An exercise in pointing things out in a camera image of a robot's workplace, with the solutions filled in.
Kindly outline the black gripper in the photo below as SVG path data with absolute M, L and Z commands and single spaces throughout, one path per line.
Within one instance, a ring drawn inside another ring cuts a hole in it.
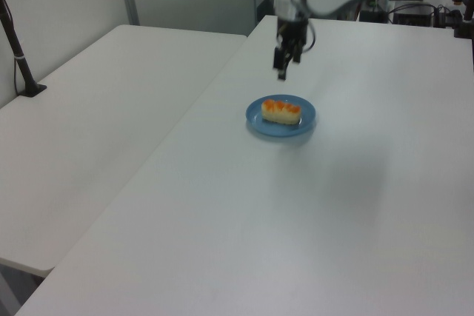
M 289 21 L 277 18 L 277 42 L 279 47 L 274 50 L 273 69 L 276 70 L 278 80 L 285 81 L 290 54 L 286 49 L 293 48 L 293 62 L 301 61 L 302 48 L 307 43 L 308 19 Z

